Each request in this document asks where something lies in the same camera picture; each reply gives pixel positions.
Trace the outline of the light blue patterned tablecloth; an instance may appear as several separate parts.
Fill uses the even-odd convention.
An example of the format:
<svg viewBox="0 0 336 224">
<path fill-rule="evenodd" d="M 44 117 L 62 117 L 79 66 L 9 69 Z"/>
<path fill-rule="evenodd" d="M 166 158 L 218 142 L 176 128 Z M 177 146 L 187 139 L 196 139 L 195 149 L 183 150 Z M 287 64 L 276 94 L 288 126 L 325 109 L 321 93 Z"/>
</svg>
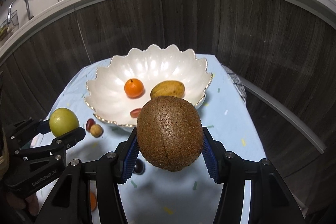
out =
<svg viewBox="0 0 336 224">
<path fill-rule="evenodd" d="M 242 159 L 263 159 L 263 146 L 240 94 L 217 58 L 207 55 L 206 59 L 213 80 L 198 110 L 202 125 L 215 140 Z M 95 77 L 98 67 L 108 64 L 109 60 L 103 60 L 81 69 L 52 108 L 71 109 L 80 125 L 85 126 L 93 116 L 84 102 L 86 82 Z M 199 157 L 179 172 L 146 164 L 145 172 L 133 174 L 127 183 L 120 185 L 119 192 L 129 223 L 212 223 L 222 186 L 210 178 L 203 158 Z"/>
</svg>

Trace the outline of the yellow mango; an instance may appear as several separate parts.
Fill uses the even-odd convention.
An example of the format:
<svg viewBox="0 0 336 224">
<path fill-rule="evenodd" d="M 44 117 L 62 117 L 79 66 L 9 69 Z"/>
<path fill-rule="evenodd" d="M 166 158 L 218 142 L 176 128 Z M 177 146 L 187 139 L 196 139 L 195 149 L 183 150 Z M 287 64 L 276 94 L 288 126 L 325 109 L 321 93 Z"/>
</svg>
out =
<svg viewBox="0 0 336 224">
<path fill-rule="evenodd" d="M 182 82 L 175 80 L 162 81 L 155 85 L 150 92 L 150 98 L 156 98 L 159 96 L 173 96 L 182 98 L 185 93 L 185 86 Z"/>
</svg>

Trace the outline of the checkered dish towel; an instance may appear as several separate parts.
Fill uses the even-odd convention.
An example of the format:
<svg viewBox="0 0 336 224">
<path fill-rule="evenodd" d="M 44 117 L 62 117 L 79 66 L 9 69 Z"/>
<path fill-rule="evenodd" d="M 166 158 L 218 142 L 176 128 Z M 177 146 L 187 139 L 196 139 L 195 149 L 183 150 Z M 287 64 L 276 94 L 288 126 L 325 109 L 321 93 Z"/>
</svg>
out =
<svg viewBox="0 0 336 224">
<path fill-rule="evenodd" d="M 230 79 L 231 79 L 234 87 L 236 88 L 238 94 L 240 95 L 242 101 L 244 102 L 244 104 L 246 104 L 247 94 L 246 94 L 245 87 L 244 87 L 240 77 L 236 73 L 234 73 L 231 69 L 229 69 L 227 66 L 222 65 L 222 67 L 226 71 L 228 76 L 230 77 Z"/>
</svg>

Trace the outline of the large brown kiwi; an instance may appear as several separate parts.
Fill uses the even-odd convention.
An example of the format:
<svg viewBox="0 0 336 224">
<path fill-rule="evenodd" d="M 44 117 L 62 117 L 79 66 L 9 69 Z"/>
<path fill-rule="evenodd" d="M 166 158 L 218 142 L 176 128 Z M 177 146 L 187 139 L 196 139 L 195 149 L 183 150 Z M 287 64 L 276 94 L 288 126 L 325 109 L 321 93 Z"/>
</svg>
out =
<svg viewBox="0 0 336 224">
<path fill-rule="evenodd" d="M 178 172 L 191 165 L 203 149 L 203 128 L 194 106 L 173 96 L 151 99 L 137 118 L 137 140 L 153 166 Z"/>
</svg>

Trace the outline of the green round apple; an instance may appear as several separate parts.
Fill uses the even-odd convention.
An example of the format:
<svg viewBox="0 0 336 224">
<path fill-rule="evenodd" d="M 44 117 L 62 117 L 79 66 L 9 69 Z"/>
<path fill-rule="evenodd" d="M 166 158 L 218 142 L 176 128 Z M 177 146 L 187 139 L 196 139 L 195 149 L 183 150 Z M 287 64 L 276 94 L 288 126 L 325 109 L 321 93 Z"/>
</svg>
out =
<svg viewBox="0 0 336 224">
<path fill-rule="evenodd" d="M 49 127 L 54 137 L 58 138 L 79 127 L 76 114 L 68 108 L 58 108 L 50 116 Z"/>
</svg>

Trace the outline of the brown longan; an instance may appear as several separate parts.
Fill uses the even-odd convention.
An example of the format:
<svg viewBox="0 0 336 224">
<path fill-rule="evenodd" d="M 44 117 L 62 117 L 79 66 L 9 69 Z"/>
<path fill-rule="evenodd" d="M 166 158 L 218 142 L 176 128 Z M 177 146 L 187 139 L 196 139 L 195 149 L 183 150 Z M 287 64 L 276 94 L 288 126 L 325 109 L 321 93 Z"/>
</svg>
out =
<svg viewBox="0 0 336 224">
<path fill-rule="evenodd" d="M 103 134 L 103 128 L 99 124 L 93 124 L 90 133 L 93 137 L 99 138 Z"/>
</svg>

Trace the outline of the orange tangerine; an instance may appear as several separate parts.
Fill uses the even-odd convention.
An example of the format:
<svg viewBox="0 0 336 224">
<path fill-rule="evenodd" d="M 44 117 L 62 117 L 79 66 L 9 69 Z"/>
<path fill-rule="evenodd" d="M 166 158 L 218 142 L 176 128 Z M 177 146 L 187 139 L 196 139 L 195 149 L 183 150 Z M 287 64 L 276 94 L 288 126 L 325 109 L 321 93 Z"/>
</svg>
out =
<svg viewBox="0 0 336 224">
<path fill-rule="evenodd" d="M 90 192 L 90 204 L 91 211 L 94 212 L 97 209 L 97 197 L 94 192 Z"/>
<path fill-rule="evenodd" d="M 144 85 L 139 79 L 128 79 L 124 84 L 124 92 L 129 98 L 138 98 L 144 93 Z"/>
</svg>

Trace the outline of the white scalloped ceramic bowl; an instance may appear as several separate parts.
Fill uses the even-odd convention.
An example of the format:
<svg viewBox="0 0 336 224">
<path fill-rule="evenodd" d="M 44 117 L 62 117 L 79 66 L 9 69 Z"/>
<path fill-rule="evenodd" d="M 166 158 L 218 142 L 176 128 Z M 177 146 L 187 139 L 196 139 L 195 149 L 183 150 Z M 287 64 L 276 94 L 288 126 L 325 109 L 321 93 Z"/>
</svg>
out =
<svg viewBox="0 0 336 224">
<path fill-rule="evenodd" d="M 108 125 L 131 131 L 137 123 L 130 112 L 150 100 L 150 92 L 162 81 L 175 80 L 184 84 L 183 99 L 199 108 L 206 98 L 213 74 L 208 72 L 205 57 L 197 58 L 194 50 L 181 51 L 176 45 L 160 48 L 152 44 L 146 50 L 133 48 L 126 56 L 114 56 L 107 67 L 98 67 L 95 78 L 86 82 L 85 104 L 94 117 Z M 144 85 L 139 98 L 129 98 L 124 85 L 129 79 Z"/>
</svg>

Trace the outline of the dark purple plum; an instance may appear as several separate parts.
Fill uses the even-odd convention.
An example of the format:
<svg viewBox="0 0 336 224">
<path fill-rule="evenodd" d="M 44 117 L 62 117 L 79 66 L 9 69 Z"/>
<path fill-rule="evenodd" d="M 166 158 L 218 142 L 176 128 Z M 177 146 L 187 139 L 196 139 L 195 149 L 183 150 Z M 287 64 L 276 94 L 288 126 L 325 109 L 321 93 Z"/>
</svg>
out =
<svg viewBox="0 0 336 224">
<path fill-rule="evenodd" d="M 135 161 L 133 173 L 137 175 L 142 175 L 145 172 L 145 163 L 141 159 Z"/>
</svg>

